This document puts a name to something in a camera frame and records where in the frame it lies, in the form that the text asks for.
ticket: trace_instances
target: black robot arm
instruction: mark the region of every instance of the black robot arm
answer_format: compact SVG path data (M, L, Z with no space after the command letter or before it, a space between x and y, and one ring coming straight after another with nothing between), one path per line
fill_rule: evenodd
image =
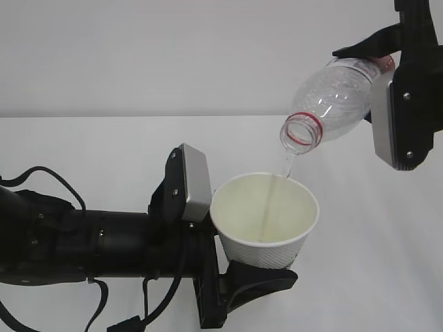
M423 163L443 129L443 46L438 44L429 0L395 0L400 22L362 42L333 52L337 57L383 57L401 51L395 72L371 91L376 154L399 170Z
M201 327L220 328L235 308L291 288L297 274L236 261L220 274L217 232L208 214L211 195L206 157L188 145L169 155L148 213L92 211L85 206L75 210L62 199L0 187L0 282L41 286L99 277L173 277L157 309L108 329L135 332L158 317L180 279L189 277ZM0 318L13 331L34 331L25 329L4 306Z

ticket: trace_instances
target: cup rim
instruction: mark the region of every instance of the cup rim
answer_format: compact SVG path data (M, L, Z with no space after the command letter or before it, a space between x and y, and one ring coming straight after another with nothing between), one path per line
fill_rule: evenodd
M301 188L303 188L304 190L307 191L307 193L313 198L313 201L315 203L316 206L316 217L314 222L312 223L312 225L302 234L298 235L297 237L292 237L290 239L284 240L284 241L279 241L279 242L266 242L266 243L261 243L261 242L252 242L252 241L246 241L243 239L239 239L237 237L233 237L230 236L228 234L226 234L225 232L223 232L216 224L216 222L213 219L212 216L212 211L213 211L213 203L215 201L215 199L217 198L217 194L219 193L219 191L227 186L230 182L234 181L234 180L238 180L239 178L246 178L247 176L252 176L252 175L274 175L274 176L279 176L279 177L283 177L279 174L273 174L273 173L269 173L269 172L252 172L252 173L246 173L246 174L240 174L237 176L234 176L233 178L227 180L225 183L223 183L220 187L218 187L214 194L213 194L213 198L209 207L209 215L210 215L210 219L214 225L214 227L217 229L217 231L219 232L220 235L223 235L224 237L227 237L228 239L230 239L231 241L240 243L244 246L249 246L249 247L254 247L254 248L276 248L276 247L281 247L281 246L285 246L287 244L293 243L293 242L297 242L298 240L306 237L311 231L312 229L316 226L316 224L318 223L318 218L320 216L320 205L318 204L317 198L314 196L314 194L312 194L311 190L309 190L305 185L303 185L302 183L292 179L292 178L287 178L288 181L291 181L292 183L295 183L296 185L299 185Z

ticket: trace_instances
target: water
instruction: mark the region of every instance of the water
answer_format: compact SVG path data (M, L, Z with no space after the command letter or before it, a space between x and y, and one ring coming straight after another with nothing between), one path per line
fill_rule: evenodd
M283 181L284 179L289 178L289 175L291 175L294 158L295 154L288 152L284 160L282 175L280 176L273 174L271 177L271 182L269 184L269 191L266 196L266 202L264 204L263 220L262 220L262 226L258 242L261 243L266 242L266 234L268 232L268 229L272 221L273 220L275 221L275 218L278 218L278 215L275 215L275 213L273 214L273 216L271 216L271 210L272 210L271 206L273 205L273 202L276 201L278 204L278 202L281 201L280 199L278 199L278 196L282 195L283 193L276 190L278 188L278 180L280 179L281 181Z

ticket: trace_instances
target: black cable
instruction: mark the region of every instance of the black cable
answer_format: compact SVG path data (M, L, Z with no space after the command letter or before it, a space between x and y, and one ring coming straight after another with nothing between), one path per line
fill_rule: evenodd
M33 330L30 327L27 327L26 325L23 325L21 322L16 320L14 316L10 314L8 309L1 303L0 301L0 317L1 320L3 320L3 323L6 324L7 327L9 327L11 330L16 332L38 332L36 330Z
M83 214L86 212L86 204L84 203L82 197L74 190L74 188L72 188L71 185L69 185L69 183L64 178L45 166L32 167L25 171L22 175L12 180L3 180L0 176L0 185L7 188L18 187L19 185L22 185L26 180L28 180L29 176L36 171L46 172L56 178L75 197L75 199L77 199L78 203L82 207Z
M151 324L156 318L159 317L159 315L162 314L162 312L168 307L168 305L171 302L172 298L174 297L177 289L179 288L181 279L183 277L183 272L185 270L186 257L187 257L187 253L188 253L188 236L189 236L189 229L188 229L188 227L184 227L183 228L183 236L181 239L182 240L181 256L180 256L180 261L179 261L179 267L177 269L177 274L175 275L175 278L172 281L171 287L169 288L168 292L166 293L165 298L160 302L159 306L157 306L155 308L155 310L151 312L150 315L148 315L144 320L141 321L141 323L145 326L148 326L149 324Z
M90 279L89 282L91 282L92 284L99 285L101 296L100 296L100 302L98 304L98 308L95 311L95 313L92 315L91 320L89 320L88 324L86 325L86 329L84 330L84 332L89 331L89 328L91 327L92 323L94 323L94 321L97 319L97 317L103 312L103 309L105 308L106 303L108 302L108 297L109 297L109 288L105 282L102 282L101 280L96 280L96 279Z
M150 279L149 279L148 277L146 277L146 278L143 280L143 305L144 305L144 307L145 307L145 318L147 318L147 316L148 316L148 314L149 314L149 312L148 312L149 307L148 307L148 300L147 300L147 282L148 282L149 280L150 280Z

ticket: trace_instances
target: black clamp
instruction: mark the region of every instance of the black clamp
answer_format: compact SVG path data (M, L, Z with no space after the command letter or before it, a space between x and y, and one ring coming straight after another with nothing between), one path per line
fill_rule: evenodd
M428 0L395 0L400 23L356 45L336 50L340 58L374 58L401 51L392 79L392 142L398 169L414 169L443 129L443 46L438 44ZM371 122L371 114L366 118Z

